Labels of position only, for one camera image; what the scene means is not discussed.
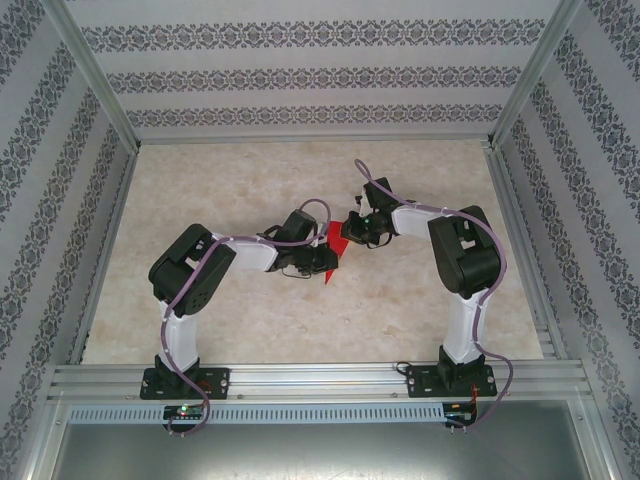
perforated metal strip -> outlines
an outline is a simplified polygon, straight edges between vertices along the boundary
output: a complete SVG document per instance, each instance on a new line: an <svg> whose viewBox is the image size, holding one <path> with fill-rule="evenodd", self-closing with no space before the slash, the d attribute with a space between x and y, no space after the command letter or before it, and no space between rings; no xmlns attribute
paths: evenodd
<svg viewBox="0 0 640 480"><path fill-rule="evenodd" d="M162 422L161 405L74 407L69 419L75 425L144 425ZM336 424L442 422L441 403L389 403L359 405L215 405L208 423L238 424ZM182 420L180 423L197 423Z"/></svg>

marble-patterned floor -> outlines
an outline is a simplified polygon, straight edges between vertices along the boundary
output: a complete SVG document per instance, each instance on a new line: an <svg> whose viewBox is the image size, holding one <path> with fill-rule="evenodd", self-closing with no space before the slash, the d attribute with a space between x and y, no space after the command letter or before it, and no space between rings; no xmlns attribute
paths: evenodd
<svg viewBox="0 0 640 480"><path fill-rule="evenodd" d="M256 143L142 147L91 328L85 364L151 363L160 317L149 268L191 223L222 234L281 224L304 200L355 208L364 160L394 192L422 203L480 205L505 243L509 269L487 317L485 346L542 358L500 208L478 141ZM321 207L310 206L318 220ZM200 314L204 363L435 360L449 293L431 245L395 238L378 250L349 245L325 286L281 273L229 272Z"/></svg>

purple cable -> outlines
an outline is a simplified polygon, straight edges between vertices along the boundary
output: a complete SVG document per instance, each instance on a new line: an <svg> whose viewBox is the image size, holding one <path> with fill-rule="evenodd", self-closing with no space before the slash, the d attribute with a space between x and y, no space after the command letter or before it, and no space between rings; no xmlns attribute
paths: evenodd
<svg viewBox="0 0 640 480"><path fill-rule="evenodd" d="M207 260L209 260L209 258L211 257L211 254L213 253L213 251L223 243L227 243L233 240L242 240L242 241L248 241L248 242L262 243L262 244L271 245L274 247L300 247L303 245L309 245L310 243L313 243L316 240L324 238L327 235L327 231L329 229L329 223L331 223L331 208L329 207L329 204L324 200L321 200L319 198L311 198L306 202L304 202L302 205L300 205L299 209L302 210L304 207L306 207L310 203L319 203L327 210L327 221L323 225L322 230L320 230L320 232L317 235L314 235L313 237L308 238L306 240L302 240L300 242L274 242L273 240L267 240L266 238L262 238L262 237L249 237L249 236L234 236L234 237L219 238L213 243L213 245L209 247L206 253L202 256L202 258L200 259L200 262L196 266L195 270L193 271L189 279L185 282L185 284L182 286L182 288L178 292L178 295L176 295L176 297L173 299L173 301L169 304L169 306L165 310L162 327L160 328L160 342L162 343L162 350L164 351L167 357L167 361L169 362L169 365L171 365L171 368L173 369L173 371L176 372L176 374L187 385L193 388L196 392L198 392L198 395L202 397L202 401L206 409L206 413L202 417L202 420L200 421L200 423L195 425L191 430L188 430L186 432L181 432L180 433L181 437L192 435L205 426L205 424L207 423L207 420L209 419L209 414L211 413L211 402L209 401L209 397L207 396L206 392L202 390L198 385L196 385L196 383L193 382L189 377L187 377L184 373L180 371L175 361L173 360L173 357L171 356L171 352L169 351L169 344L167 343L167 323L168 323L169 317L171 316L171 312L173 312L173 309L175 308L175 306L180 302L180 300L182 300L182 298L189 291L189 289L191 288L191 285L193 285L193 282L195 282L196 278L198 277L198 275L204 268L205 264L207 263ZM173 421L176 418L177 417L171 417L169 419L169 423L167 424L167 430L169 431L169 435L173 435L174 433L177 433L171 430L171 425L173 424Z"/></svg>
<svg viewBox="0 0 640 480"><path fill-rule="evenodd" d="M473 428L475 428L476 426L481 424L484 420L486 420L487 417L489 417L490 415L493 414L493 412L495 411L495 409L498 406L498 404L500 403L500 401L504 398L504 396L509 391L509 387L511 386L511 382L513 381L513 363L511 363L511 360L509 360L507 357L505 357L503 355L499 355L497 353L493 353L493 352L489 352L488 350L485 350L482 347L482 345L480 345L480 343L478 342L478 324L480 323L480 315L482 313L482 305L489 298L489 296L493 292L495 292L495 290L498 288L498 286L502 282L502 279L504 278L505 272L507 271L507 257L506 257L506 255L504 253L504 248L502 246L502 242L500 242L500 239L496 236L495 233L493 233L493 230L491 230L489 225L487 225L483 221L477 219L476 217L474 217L472 215L469 215L468 213L460 212L458 210L451 210L449 208L438 208L438 207L433 207L431 205L422 205L422 204L419 204L419 203L409 203L404 198L399 197L398 195L396 195L392 191L387 190L382 185L380 185L378 182L376 182L373 179L373 177L371 176L371 172L369 171L369 168L367 167L367 165L362 160L356 159L354 161L354 163L356 164L356 168L360 171L360 173L371 184L375 185L378 189L382 190L384 193L389 195L391 198L393 198L397 202L400 202L403 205L407 205L409 207L416 208L418 210L424 210L426 212L442 213L442 214L445 214L445 215L455 215L457 217L464 218L465 220L468 220L468 221L470 221L472 223L475 223L480 228L482 228L487 233L487 235L489 235L489 237L491 237L491 240L493 240L493 243L496 245L496 249L498 250L498 256L500 257L500 273L498 274L498 278L496 279L494 284L489 288L489 290L487 290L487 292L480 298L480 300L478 300L478 306L476 307L476 313L475 313L475 315L473 317L473 332L472 332L472 336L473 336L473 343L475 344L476 348L478 350L480 350L481 353L483 353L484 355L486 355L488 357L492 357L492 358L496 358L498 360L502 360L504 363L507 364L507 367L509 368L509 375L507 377L507 381L504 384L504 388L498 394L498 396L496 397L495 401L493 402L493 404L491 405L489 410L482 417L480 417L478 420L476 420L475 423L473 423L473 425L470 425L467 428L467 430L472 430Z"/></svg>

